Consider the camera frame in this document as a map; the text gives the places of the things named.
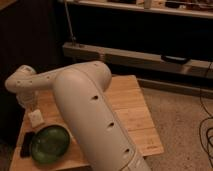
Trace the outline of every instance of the hole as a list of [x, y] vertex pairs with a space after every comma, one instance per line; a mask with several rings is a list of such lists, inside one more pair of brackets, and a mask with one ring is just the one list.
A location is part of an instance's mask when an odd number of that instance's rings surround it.
[[127, 148], [125, 151], [124, 151], [124, 155], [123, 155], [123, 158], [127, 158], [128, 155], [129, 155], [129, 152], [130, 152], [130, 149]]
[[130, 152], [130, 149], [127, 148], [125, 151], [124, 151], [124, 154], [128, 154]]
[[108, 126], [107, 126], [107, 130], [110, 131], [113, 127], [114, 127], [114, 122], [111, 122]]
[[96, 95], [96, 96], [93, 96], [92, 98], [91, 98], [91, 100], [98, 100], [98, 96]]

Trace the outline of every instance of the small white box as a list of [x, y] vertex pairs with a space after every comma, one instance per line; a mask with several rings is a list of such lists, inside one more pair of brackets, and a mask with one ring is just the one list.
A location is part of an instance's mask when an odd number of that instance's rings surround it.
[[28, 117], [30, 119], [31, 126], [33, 128], [44, 123], [42, 113], [39, 109], [36, 109], [33, 112], [28, 113]]

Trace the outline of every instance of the white robotic arm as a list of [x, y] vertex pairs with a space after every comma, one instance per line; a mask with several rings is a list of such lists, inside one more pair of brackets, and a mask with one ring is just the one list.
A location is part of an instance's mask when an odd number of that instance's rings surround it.
[[94, 171], [150, 171], [103, 95], [110, 81], [109, 68], [96, 61], [42, 74], [22, 66], [5, 85], [22, 99], [36, 90], [52, 89], [64, 121]]

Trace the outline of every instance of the wall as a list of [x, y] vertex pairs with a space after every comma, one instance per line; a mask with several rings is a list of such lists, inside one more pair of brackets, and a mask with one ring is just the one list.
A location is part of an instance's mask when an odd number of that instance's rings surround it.
[[15, 144], [23, 109], [4, 88], [5, 79], [22, 64], [38, 72], [62, 63], [51, 0], [19, 0], [0, 11], [0, 139]]

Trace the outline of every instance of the green bowl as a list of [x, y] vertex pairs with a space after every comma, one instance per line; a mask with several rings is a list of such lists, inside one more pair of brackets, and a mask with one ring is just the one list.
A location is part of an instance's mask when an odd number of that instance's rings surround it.
[[56, 162], [68, 149], [70, 135], [59, 125], [51, 125], [41, 129], [33, 137], [30, 144], [30, 154], [39, 164]]

